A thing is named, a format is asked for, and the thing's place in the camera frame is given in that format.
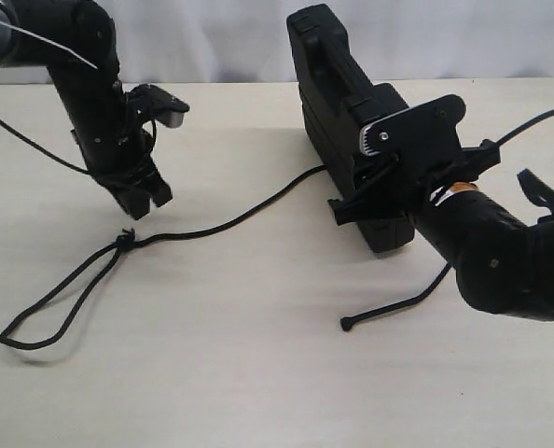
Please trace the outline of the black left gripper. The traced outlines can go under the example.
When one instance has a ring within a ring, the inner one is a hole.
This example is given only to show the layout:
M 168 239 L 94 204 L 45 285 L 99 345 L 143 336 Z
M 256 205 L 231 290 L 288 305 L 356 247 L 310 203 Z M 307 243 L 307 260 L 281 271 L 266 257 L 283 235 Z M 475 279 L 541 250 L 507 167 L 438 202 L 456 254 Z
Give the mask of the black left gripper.
M 159 89 L 141 84 L 128 92 L 120 83 L 71 83 L 69 119 L 86 168 L 132 219 L 149 214 L 151 201 L 173 199 L 152 160 L 154 135 L 144 125 L 157 117 Z

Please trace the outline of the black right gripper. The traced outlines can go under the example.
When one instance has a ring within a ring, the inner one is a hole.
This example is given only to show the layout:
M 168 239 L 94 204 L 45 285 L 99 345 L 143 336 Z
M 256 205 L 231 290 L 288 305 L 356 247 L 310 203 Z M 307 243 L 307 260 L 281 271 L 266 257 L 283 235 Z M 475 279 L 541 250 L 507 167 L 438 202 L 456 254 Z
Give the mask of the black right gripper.
M 477 147 L 438 143 L 399 149 L 380 155 L 350 197 L 329 205 L 339 225 L 393 219 L 430 202 L 436 191 L 476 182 L 499 163 L 500 148 L 488 139 Z

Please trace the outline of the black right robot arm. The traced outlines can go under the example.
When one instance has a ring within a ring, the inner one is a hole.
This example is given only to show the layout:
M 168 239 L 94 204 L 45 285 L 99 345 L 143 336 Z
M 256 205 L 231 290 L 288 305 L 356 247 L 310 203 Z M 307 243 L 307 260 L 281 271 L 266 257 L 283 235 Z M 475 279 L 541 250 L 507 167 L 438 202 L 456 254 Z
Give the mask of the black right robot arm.
M 554 321 L 554 190 L 525 169 L 527 199 L 548 215 L 528 226 L 481 192 L 474 181 L 500 161 L 485 140 L 464 153 L 464 164 L 438 189 L 397 210 L 454 270 L 464 301 L 492 315 Z

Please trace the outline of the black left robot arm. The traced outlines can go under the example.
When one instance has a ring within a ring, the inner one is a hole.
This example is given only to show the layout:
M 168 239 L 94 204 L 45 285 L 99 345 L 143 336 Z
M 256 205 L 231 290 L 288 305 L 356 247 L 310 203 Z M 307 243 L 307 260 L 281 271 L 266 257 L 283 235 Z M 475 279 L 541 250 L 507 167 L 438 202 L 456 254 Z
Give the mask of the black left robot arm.
M 156 132 L 181 126 L 188 104 L 152 84 L 126 91 L 116 26 L 95 1 L 0 1 L 0 68 L 44 67 L 73 125 L 85 174 L 131 218 L 173 193 L 151 153 Z

